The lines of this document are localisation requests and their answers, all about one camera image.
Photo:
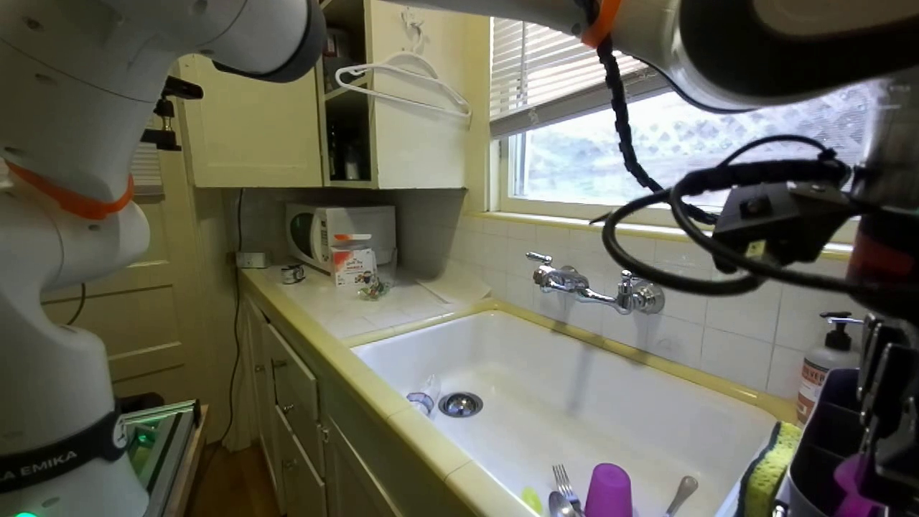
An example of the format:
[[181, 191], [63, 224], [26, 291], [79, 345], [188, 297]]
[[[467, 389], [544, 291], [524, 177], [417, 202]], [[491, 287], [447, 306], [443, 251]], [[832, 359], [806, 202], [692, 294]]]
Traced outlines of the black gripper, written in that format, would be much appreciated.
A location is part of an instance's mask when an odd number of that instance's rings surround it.
[[870, 320], [858, 370], [858, 419], [868, 452], [862, 488], [875, 501], [915, 497], [915, 332]]

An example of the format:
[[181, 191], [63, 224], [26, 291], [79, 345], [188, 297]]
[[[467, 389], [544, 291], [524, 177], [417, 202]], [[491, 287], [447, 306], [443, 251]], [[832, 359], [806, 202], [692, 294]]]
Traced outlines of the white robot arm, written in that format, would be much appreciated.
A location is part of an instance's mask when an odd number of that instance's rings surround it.
[[[392, 0], [613, 46], [704, 109], [747, 109], [903, 73], [919, 0]], [[104, 342], [42, 297], [150, 248], [132, 156], [170, 69], [203, 54], [289, 85], [325, 46], [319, 0], [0, 0], [3, 517], [142, 517]]]

